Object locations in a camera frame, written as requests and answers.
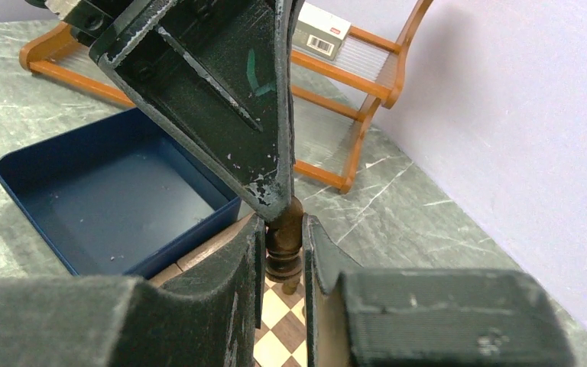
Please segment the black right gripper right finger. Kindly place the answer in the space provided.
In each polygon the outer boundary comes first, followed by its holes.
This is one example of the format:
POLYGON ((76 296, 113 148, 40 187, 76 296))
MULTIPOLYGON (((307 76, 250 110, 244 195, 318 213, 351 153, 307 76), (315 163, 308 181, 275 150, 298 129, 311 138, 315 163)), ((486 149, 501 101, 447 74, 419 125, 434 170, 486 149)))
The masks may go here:
POLYGON ((302 221, 310 366, 574 366, 545 290, 521 271, 366 268, 302 221))

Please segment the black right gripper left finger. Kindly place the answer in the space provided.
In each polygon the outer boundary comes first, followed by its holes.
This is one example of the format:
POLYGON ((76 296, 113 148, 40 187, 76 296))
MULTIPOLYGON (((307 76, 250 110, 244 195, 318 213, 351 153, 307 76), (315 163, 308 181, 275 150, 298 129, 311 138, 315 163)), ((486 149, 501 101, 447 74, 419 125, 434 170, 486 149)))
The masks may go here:
POLYGON ((161 286, 140 277, 0 278, 0 366, 251 366, 264 288, 252 215, 161 286))

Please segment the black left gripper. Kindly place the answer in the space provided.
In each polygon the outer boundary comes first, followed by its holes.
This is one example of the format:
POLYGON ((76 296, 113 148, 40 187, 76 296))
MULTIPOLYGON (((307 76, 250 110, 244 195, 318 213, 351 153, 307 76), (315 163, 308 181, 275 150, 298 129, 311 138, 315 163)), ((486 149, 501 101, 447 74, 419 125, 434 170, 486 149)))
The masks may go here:
POLYGON ((42 1, 25 0, 31 6, 49 10, 70 26, 72 37, 91 46, 132 0, 42 1))

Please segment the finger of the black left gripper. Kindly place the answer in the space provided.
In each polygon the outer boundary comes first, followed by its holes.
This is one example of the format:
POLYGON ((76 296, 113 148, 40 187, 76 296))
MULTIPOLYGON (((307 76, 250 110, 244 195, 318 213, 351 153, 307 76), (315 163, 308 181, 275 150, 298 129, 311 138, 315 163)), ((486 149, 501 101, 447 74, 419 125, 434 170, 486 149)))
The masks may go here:
POLYGON ((91 58, 270 222, 293 196, 291 38, 300 1, 110 1, 91 58))

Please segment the dark chess piece off board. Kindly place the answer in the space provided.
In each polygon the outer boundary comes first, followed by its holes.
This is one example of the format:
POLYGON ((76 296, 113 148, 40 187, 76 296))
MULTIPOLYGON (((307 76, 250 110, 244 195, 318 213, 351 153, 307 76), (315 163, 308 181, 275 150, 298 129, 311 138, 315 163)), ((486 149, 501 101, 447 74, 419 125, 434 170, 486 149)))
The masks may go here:
POLYGON ((300 255, 303 214, 301 202, 292 196, 282 215, 268 223, 266 275, 271 281, 282 284, 286 295, 296 291, 303 271, 300 255))

